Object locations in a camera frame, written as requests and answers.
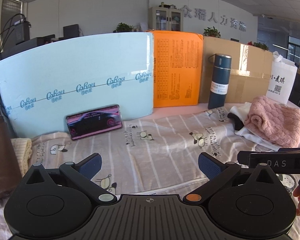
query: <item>patterned bedsheet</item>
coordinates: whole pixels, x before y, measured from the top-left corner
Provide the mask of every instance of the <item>patterned bedsheet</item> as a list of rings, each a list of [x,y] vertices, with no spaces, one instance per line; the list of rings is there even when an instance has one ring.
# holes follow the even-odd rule
[[[225,163],[237,162],[240,150],[269,150],[235,135],[224,107],[156,120],[126,121],[120,130],[78,141],[57,132],[34,138],[32,145],[29,164],[40,162],[45,168],[57,168],[68,161],[77,163],[98,152],[102,168],[92,181],[118,197],[179,194],[182,198],[208,181],[197,164],[202,151]],[[290,174],[278,177],[290,194],[300,179],[300,175]],[[0,201],[0,240],[11,235],[3,217],[5,202]],[[299,217],[289,236],[300,240]]]

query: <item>glass cabinet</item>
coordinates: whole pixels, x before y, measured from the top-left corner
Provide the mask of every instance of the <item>glass cabinet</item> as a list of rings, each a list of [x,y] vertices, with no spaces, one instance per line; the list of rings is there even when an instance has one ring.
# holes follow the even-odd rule
[[[149,29],[160,31],[183,31],[182,10],[151,7],[148,12]]]

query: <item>pink knitted sweater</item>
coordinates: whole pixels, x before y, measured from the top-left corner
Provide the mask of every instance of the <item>pink knitted sweater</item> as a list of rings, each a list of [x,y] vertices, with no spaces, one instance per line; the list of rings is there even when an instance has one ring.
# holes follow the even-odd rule
[[[300,143],[300,109],[273,103],[265,96],[256,97],[244,125],[248,130],[283,148]]]

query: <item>chinese characters sign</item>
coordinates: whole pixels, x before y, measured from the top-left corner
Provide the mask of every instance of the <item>chinese characters sign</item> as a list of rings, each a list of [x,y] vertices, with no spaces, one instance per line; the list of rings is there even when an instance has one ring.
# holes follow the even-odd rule
[[[194,15],[192,13],[193,10],[190,9],[186,5],[183,6],[182,8],[180,8],[180,10],[183,10],[183,16],[186,17],[186,18],[187,17],[188,18],[192,18],[194,16],[195,18],[198,18],[199,20],[205,21],[206,17],[207,17],[207,11],[205,9],[195,8],[194,9]],[[213,21],[215,23],[219,22],[218,21],[219,19],[216,18],[215,12],[212,12],[211,16],[210,17],[208,16],[207,20],[209,22],[211,22],[211,21]],[[247,26],[246,26],[246,24],[244,22],[238,21],[235,18],[230,18],[230,20],[229,20],[225,15],[222,15],[220,17],[220,24],[222,24],[222,25],[228,25],[228,22],[230,23],[230,27],[231,28],[239,29],[242,32],[246,31]]]

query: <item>light blue foam board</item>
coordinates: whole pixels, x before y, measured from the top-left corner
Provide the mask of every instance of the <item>light blue foam board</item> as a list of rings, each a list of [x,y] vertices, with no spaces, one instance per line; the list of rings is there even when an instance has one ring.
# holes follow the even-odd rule
[[[68,131],[69,114],[118,104],[122,119],[153,111],[153,34],[58,41],[0,61],[0,95],[19,137]]]

